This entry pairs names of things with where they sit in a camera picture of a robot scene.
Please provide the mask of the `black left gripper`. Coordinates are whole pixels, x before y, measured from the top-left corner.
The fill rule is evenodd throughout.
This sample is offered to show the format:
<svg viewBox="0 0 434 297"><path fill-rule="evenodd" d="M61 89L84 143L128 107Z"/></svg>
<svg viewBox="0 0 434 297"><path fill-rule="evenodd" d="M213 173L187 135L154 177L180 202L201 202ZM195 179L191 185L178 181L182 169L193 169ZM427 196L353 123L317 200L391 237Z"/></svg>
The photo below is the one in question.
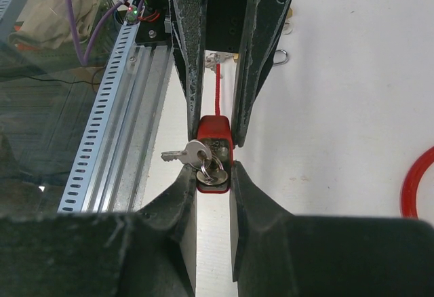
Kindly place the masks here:
<svg viewBox="0 0 434 297"><path fill-rule="evenodd" d="M188 139L196 138L199 128L207 49L239 52L231 131L235 145L245 144L252 109L273 66L291 2L170 0L169 9L169 0L144 0L137 43L151 42L151 30L158 40L165 41L171 33L171 17L175 65L186 99Z"/></svg>

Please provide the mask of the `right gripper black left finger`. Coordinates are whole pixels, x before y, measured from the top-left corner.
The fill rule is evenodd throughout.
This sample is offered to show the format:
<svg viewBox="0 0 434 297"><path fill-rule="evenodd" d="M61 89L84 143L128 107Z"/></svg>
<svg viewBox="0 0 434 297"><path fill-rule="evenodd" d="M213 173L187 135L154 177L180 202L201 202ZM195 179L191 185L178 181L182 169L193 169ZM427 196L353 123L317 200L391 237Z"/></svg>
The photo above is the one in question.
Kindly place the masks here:
<svg viewBox="0 0 434 297"><path fill-rule="evenodd" d="M137 212L1 218L2 296L194 296L195 172Z"/></svg>

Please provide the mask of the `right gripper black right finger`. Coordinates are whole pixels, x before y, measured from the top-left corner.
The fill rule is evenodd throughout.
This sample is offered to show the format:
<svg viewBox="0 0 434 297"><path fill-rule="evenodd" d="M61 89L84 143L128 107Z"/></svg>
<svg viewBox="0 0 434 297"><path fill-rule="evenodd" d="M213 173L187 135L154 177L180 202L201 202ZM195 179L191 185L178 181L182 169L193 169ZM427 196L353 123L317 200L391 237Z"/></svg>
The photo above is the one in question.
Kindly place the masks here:
<svg viewBox="0 0 434 297"><path fill-rule="evenodd" d="M432 296L433 227L405 218L295 216L231 169L240 296Z"/></svg>

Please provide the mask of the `small red padlock keys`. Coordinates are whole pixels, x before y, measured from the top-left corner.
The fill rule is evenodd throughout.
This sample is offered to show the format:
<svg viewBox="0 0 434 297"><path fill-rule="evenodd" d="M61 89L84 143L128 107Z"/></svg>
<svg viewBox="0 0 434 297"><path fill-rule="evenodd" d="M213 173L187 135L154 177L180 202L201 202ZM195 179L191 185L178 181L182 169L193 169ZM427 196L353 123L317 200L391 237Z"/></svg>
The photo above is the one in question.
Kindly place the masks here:
<svg viewBox="0 0 434 297"><path fill-rule="evenodd" d="M190 165L198 171L197 179L205 186L222 185L229 179L219 158L212 153L208 145L199 140L187 142L185 148L180 151L162 152L161 158L166 162L178 160Z"/></svg>

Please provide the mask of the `small red padlock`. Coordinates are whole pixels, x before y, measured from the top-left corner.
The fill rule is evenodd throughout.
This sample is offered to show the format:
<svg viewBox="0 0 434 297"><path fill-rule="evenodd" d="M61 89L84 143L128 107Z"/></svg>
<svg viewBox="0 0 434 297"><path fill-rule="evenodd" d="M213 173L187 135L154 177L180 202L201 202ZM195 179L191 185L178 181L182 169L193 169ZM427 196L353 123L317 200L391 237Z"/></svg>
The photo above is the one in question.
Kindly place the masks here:
<svg viewBox="0 0 434 297"><path fill-rule="evenodd" d="M210 148L212 157L197 171L197 189L201 193L223 194L230 188L233 164L233 140L229 119L223 115L201 118L197 139Z"/></svg>

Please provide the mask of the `red cable lock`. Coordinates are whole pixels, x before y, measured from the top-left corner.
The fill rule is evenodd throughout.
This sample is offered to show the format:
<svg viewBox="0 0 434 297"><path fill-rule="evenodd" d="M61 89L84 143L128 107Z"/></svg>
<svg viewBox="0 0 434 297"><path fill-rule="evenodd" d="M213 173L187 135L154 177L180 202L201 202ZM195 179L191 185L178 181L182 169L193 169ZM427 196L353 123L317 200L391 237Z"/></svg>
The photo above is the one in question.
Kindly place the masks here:
<svg viewBox="0 0 434 297"><path fill-rule="evenodd" d="M418 219L417 193L425 172L433 165L433 147L425 151L409 168L401 187L399 206L403 218Z"/></svg>

